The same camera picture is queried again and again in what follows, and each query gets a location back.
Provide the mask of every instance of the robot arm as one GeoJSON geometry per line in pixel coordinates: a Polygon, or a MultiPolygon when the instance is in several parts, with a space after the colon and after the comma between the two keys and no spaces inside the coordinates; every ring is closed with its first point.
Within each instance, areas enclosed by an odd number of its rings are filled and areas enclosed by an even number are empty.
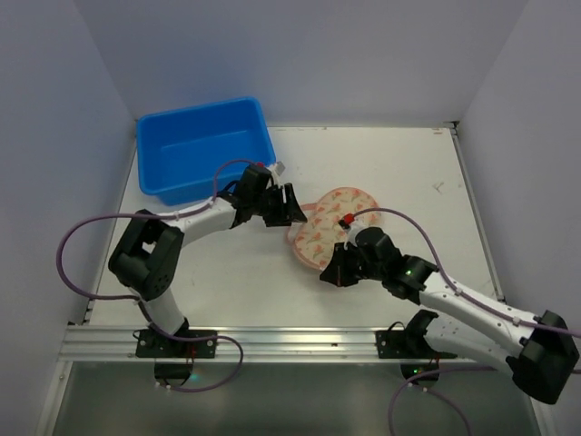
{"type": "Polygon", "coordinates": [[[538,317],[520,311],[451,279],[461,290],[455,291],[436,265],[402,255],[379,227],[344,221],[341,225],[348,231],[348,240],[335,244],[321,280],[336,286],[351,286],[363,279],[381,281],[395,297],[443,313],[419,311],[408,323],[405,341],[399,346],[417,355],[452,352],[487,363],[511,374],[514,383],[531,397],[556,402],[579,359],[575,343],[568,335],[521,322],[566,328],[560,316],[546,311],[538,317]],[[484,307],[506,315],[507,320],[484,307]]]}
{"type": "MultiPolygon", "coordinates": [[[[276,166],[249,165],[240,181],[231,184],[233,191],[219,192],[212,206],[201,213],[188,216],[201,208],[194,205],[163,214],[167,217],[163,221],[159,218],[130,221],[108,267],[121,284],[139,295],[150,321],[164,332],[180,335],[179,332],[189,328],[170,289],[182,247],[207,234],[246,223],[253,215],[261,216],[267,227],[307,222],[292,185],[276,183],[276,166]]],[[[142,210],[139,214],[151,213],[142,210]]]]}

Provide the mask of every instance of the gray wall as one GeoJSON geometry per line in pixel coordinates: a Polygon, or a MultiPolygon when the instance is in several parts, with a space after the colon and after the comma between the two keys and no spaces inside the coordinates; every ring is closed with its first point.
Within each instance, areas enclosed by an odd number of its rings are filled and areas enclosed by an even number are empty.
{"type": "MultiPolygon", "coordinates": [[[[73,308],[54,252],[76,220],[110,211],[129,163],[132,118],[69,0],[0,5],[0,432],[34,431],[73,308]]],[[[71,243],[91,286],[109,226],[71,243]]]]}
{"type": "Polygon", "coordinates": [[[527,0],[75,0],[134,116],[253,94],[271,123],[468,108],[527,0]]]}
{"type": "MultiPolygon", "coordinates": [[[[581,330],[581,3],[531,0],[461,123],[508,301],[581,330]]],[[[581,379],[555,407],[581,433],[581,379]]]]}

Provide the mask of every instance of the white table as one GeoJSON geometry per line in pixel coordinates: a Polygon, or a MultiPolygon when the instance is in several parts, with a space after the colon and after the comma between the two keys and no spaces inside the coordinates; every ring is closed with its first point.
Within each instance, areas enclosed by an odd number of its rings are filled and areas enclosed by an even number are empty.
{"type": "MultiPolygon", "coordinates": [[[[449,274],[495,297],[468,190],[448,129],[270,128],[283,180],[301,203],[339,186],[358,187],[380,205],[411,215],[432,238],[449,274]]],[[[143,195],[136,159],[121,206],[168,211],[143,195]]],[[[127,225],[115,226],[111,249],[127,225]]],[[[396,216],[383,227],[403,253],[431,260],[419,233],[396,216]]],[[[190,325],[201,327],[376,327],[407,322],[418,310],[392,297],[378,282],[335,288],[302,266],[283,242],[284,229],[260,218],[211,234],[182,250],[172,289],[190,325]]],[[[127,293],[103,271],[100,294],[127,293]]],[[[131,302],[96,302],[91,325],[143,325],[131,302]]]]}

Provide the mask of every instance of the orange patterned fabric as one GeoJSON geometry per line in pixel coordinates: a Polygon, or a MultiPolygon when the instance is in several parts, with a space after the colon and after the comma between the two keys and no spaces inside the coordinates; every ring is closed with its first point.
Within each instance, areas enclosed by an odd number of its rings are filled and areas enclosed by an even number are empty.
{"type": "MultiPolygon", "coordinates": [[[[335,243],[345,242],[346,234],[339,226],[339,220],[347,213],[378,207],[378,204],[360,189],[343,187],[326,193],[316,204],[309,206],[303,207],[313,210],[309,221],[301,226],[290,243],[302,263],[322,270],[329,264],[335,243]]],[[[368,225],[378,225],[380,218],[379,213],[365,213],[359,219],[368,225]]]]}

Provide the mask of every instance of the blue bin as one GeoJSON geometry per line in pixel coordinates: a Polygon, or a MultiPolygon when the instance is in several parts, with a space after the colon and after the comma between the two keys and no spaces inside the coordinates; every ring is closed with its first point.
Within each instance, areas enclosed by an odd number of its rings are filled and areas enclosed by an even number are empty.
{"type": "MultiPolygon", "coordinates": [[[[140,118],[137,159],[141,190],[167,205],[211,196],[214,173],[232,159],[276,162],[261,105],[252,97],[140,118]]],[[[226,167],[218,188],[239,179],[246,166],[226,167]]]]}

